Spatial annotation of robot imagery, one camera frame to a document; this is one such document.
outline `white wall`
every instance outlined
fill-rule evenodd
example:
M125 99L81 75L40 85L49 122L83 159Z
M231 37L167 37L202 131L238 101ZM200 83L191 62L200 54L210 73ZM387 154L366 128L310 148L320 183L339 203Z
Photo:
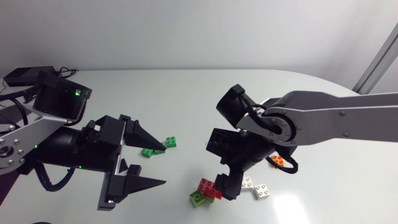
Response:
M398 2L0 1L0 74L272 68L352 88L398 21Z

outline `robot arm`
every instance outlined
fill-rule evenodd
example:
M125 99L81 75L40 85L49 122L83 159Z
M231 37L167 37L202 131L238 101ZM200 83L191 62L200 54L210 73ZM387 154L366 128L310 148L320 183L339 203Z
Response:
M41 73L37 85L29 91L3 95L0 100L26 94L37 94L34 105L22 109L38 116L34 122L18 126L21 116L16 106L0 111L0 203L19 174L27 175L33 169L43 187L51 192L65 186L76 168L104 172L98 210L112 210L128 194L165 183L140 177L141 166L127 166L121 158L124 145L166 150L141 128L138 120L125 115L119 119L104 116L90 121L82 130L69 128L81 120L91 89ZM53 185L43 163L70 169Z
M297 146L333 138L398 142L398 93L338 98L326 93L293 91L258 105L240 85L232 87L217 110L240 132L214 129L206 150L221 157L229 175L218 175L215 188L228 200L240 194L243 173L264 158L294 174L291 157ZM277 151L292 168L281 167L269 155Z

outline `red lego brick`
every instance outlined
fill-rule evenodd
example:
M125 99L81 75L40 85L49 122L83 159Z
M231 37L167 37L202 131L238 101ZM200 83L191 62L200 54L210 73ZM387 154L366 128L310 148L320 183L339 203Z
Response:
M206 193L207 190L210 190L213 188L213 185L214 185L214 182L202 178L200 180L198 190L200 190L203 193Z
M221 199L221 192L214 189L213 185L214 182L202 178L200 180L198 190L202 191L203 194L208 198L214 199L216 197L218 199Z
M205 192L205 196L209 197L211 199L213 199L215 197L218 198L218 199L221 199L221 192L212 187L210 190L207 190Z

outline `green lego brick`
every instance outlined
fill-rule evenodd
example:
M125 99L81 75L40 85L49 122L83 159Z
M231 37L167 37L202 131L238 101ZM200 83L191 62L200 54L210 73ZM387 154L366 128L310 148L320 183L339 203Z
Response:
M175 140L175 137L169 137L166 138L166 147L170 148L170 147L177 147L177 141Z
M154 153L153 149L142 149L141 150L141 154L148 158L150 158L153 155L153 153Z
M197 190L194 193L189 195L193 206L196 208L197 206L206 202L205 196L203 196L202 192Z
M165 153L166 151L162 151L162 150L155 150L154 151L154 154L155 155L159 155L159 154L163 154L163 153Z
M209 201L209 202L211 202L211 203L213 203L213 202L214 202L214 199L211 199L211 198L209 198L209 197L206 197L206 196L205 196L205 198L207 199L207 201Z

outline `lego brick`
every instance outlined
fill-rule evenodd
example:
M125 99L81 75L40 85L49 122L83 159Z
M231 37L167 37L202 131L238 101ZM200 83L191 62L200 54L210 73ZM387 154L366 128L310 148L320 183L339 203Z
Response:
M280 166L284 166L285 165L284 158L282 158L282 156L271 156L271 159L274 162L276 162L278 165L280 165Z
M198 185L198 190L205 193L206 191L213 188L213 185L214 185L214 183L212 181L202 178Z
M256 185L254 187L254 194L256 195L257 199L267 198L268 196L270 196L266 184Z
M170 147L177 147L177 141L175 140L175 137L169 137L166 138L166 147L170 148Z
M243 177L241 190L243 191L251 191L253 190L253 183L251 182L250 177Z
M215 197L221 199L221 192L213 188L214 182L202 178L200 180L198 190L204 193L206 197L214 199Z
M189 195L193 206L196 208L197 206L206 202L205 196L203 196L202 192L197 190L194 193Z
M165 153L166 151L162 151L162 150L155 150L154 151L154 154L155 155L159 155L159 154L163 154L163 153Z
M153 149L145 149L144 148L144 149L141 150L141 154L143 156L145 156L145 157L148 157L148 158L150 158L153 155L153 153L154 153Z
M221 199L221 192L216 190L216 189L214 189L213 187L210 188L210 190L206 190L204 195L206 197L211 198L211 199L214 199L215 197L218 198L218 199Z

